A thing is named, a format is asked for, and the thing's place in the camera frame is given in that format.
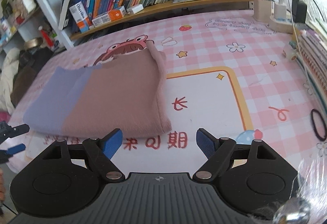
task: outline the charger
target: charger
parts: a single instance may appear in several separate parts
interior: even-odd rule
[[[294,23],[305,24],[308,6],[300,0],[292,0],[292,15]]]

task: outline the pink checkered bedsheet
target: pink checkered bedsheet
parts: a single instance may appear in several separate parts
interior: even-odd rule
[[[313,96],[305,86],[305,76],[297,63],[282,56],[290,35],[272,32],[265,24],[256,22],[252,15],[251,10],[245,10],[176,17],[128,28],[79,45],[52,58],[44,66],[9,124],[22,124],[24,112],[41,93],[57,66],[67,69],[91,66],[110,45],[144,34],[165,52],[168,73],[214,66],[232,68],[254,128],[261,130],[263,139],[297,167],[302,158],[324,154],[309,118],[314,107]],[[187,52],[187,57],[179,58],[180,51]],[[41,138],[42,143],[32,146],[36,142],[33,137]],[[30,131],[7,140],[4,148],[23,142],[30,150],[34,149],[32,154],[13,157],[10,167],[21,170],[31,157],[37,156],[55,139]],[[68,141],[79,142],[76,138]]]

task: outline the metal screw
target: metal screw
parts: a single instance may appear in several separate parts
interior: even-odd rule
[[[122,174],[119,171],[110,171],[106,174],[106,177],[110,180],[118,180],[122,178]]]
[[[205,179],[210,179],[212,174],[209,171],[198,171],[195,174],[196,177],[199,179],[205,180]]]

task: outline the bed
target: bed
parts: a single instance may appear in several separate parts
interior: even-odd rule
[[[100,58],[110,46],[145,35],[166,54],[166,107],[172,131],[124,139],[112,161],[125,175],[131,171],[192,175],[206,161],[196,146],[198,128],[238,143],[263,139],[297,168],[303,158],[324,155],[324,145],[316,139],[310,123],[314,98],[298,64],[282,56],[291,36],[271,31],[252,15],[252,10],[243,10],[175,17],[79,45],[43,67],[9,125],[22,124],[24,112],[57,66],[77,69],[96,61],[110,62]],[[31,130],[6,140],[2,148],[26,145],[26,151],[8,164],[18,172],[59,138]],[[76,137],[65,139],[81,142]]]

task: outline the power strip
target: power strip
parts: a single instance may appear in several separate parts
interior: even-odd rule
[[[291,14],[287,13],[286,21],[279,21],[274,18],[274,15],[270,16],[268,26],[271,30],[281,33],[293,34],[293,26],[291,20]]]

